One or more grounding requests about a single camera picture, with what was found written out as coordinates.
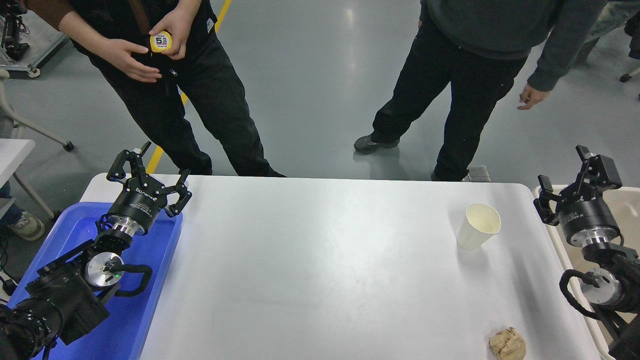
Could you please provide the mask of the person's right hand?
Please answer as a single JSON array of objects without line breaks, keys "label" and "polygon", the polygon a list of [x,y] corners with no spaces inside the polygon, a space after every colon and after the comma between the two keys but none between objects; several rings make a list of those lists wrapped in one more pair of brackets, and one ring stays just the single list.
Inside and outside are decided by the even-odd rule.
[{"label": "person's right hand", "polygon": [[133,55],[146,55],[148,48],[125,39],[103,39],[96,50],[101,59],[112,64],[129,78],[153,84],[162,78],[160,70],[137,61]]}]

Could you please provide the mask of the person's left hand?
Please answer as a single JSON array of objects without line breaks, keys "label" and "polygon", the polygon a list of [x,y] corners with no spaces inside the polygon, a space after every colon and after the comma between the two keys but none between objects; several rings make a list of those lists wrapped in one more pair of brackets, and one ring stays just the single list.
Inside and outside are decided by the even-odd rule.
[{"label": "person's left hand", "polygon": [[526,84],[519,94],[519,106],[517,109],[520,111],[531,110],[535,105],[546,100],[550,94],[550,91],[541,91]]},{"label": "person's left hand", "polygon": [[194,18],[199,5],[181,1],[149,31],[149,35],[157,35],[162,31],[171,34],[172,46],[161,53],[172,60],[181,60],[186,55],[186,42],[188,40]]}]

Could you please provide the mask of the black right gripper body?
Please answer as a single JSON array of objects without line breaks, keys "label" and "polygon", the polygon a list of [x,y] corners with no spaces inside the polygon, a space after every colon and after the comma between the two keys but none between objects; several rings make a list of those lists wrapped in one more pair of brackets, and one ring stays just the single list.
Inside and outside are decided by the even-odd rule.
[{"label": "black right gripper body", "polygon": [[559,200],[557,218],[567,240],[601,237],[612,240],[620,236],[620,227],[606,201],[597,197],[589,200]]}]

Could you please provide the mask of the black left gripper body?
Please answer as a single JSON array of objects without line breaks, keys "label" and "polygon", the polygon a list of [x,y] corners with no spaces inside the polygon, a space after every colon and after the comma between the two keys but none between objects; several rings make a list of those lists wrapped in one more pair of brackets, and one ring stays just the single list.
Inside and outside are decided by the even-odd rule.
[{"label": "black left gripper body", "polygon": [[156,193],[164,186],[151,175],[127,178],[122,192],[107,212],[108,223],[135,223],[137,234],[147,234],[158,218],[160,210],[168,203],[166,195]]}]

